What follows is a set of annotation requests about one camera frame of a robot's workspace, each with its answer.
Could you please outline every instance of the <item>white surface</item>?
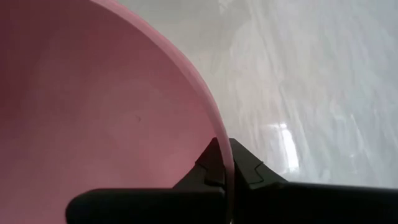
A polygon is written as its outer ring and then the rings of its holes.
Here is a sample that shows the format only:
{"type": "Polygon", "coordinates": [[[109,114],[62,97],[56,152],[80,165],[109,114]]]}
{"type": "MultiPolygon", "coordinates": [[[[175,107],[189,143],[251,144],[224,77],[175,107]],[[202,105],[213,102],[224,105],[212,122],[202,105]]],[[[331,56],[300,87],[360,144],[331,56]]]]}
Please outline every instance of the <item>white surface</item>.
{"type": "Polygon", "coordinates": [[[398,1],[121,0],[289,180],[398,187],[398,1]]]}

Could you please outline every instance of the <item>pink bowl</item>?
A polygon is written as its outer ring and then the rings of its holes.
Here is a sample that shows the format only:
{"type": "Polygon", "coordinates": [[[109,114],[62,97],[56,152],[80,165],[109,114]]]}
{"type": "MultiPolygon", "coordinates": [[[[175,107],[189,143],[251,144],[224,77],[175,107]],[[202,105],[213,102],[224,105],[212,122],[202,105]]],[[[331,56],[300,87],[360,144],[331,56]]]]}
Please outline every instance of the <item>pink bowl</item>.
{"type": "Polygon", "coordinates": [[[220,114],[192,64],[112,1],[3,0],[0,222],[64,223],[98,187],[171,187],[217,136],[220,114]]]}

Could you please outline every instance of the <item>glossy white floor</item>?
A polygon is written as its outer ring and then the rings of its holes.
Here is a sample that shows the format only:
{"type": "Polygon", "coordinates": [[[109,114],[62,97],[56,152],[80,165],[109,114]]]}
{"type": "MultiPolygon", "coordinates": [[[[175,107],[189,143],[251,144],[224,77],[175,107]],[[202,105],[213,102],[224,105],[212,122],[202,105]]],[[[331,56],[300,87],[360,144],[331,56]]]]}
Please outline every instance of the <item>glossy white floor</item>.
{"type": "Polygon", "coordinates": [[[398,1],[121,0],[288,180],[398,187],[398,1]]]}

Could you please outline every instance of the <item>plastic bowl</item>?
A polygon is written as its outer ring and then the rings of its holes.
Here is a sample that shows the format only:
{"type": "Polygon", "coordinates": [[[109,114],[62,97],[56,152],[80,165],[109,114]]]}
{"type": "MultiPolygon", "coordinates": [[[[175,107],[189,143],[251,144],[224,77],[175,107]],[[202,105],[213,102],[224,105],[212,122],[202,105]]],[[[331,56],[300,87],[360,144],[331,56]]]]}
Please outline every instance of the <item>plastic bowl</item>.
{"type": "Polygon", "coordinates": [[[1,223],[65,223],[99,187],[171,187],[214,136],[233,184],[210,92],[142,19],[112,1],[0,5],[1,223]]]}

